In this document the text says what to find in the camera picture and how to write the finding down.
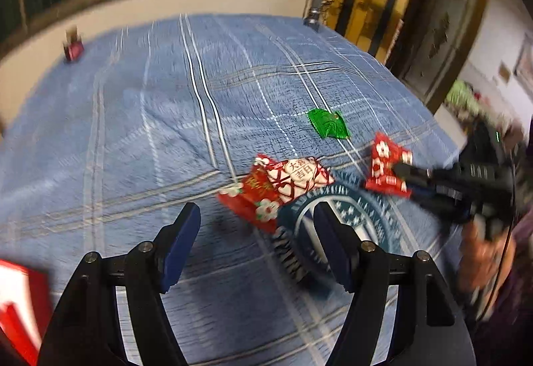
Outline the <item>person's right hand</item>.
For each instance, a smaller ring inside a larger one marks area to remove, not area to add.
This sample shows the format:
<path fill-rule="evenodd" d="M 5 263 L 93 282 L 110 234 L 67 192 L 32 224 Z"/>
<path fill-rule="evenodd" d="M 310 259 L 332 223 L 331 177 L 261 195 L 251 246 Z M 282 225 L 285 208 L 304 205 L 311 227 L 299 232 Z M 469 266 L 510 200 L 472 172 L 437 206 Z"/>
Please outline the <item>person's right hand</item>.
<path fill-rule="evenodd" d="M 462 259 L 457 272 L 457 285 L 462 293 L 472 293 L 476 288 L 483 289 L 497 274 L 500 265 L 500 277 L 496 291 L 499 291 L 510 274 L 516 241 L 504 231 L 495 241 L 478 238 L 478 229 L 474 222 L 462 226 L 460 252 Z"/>

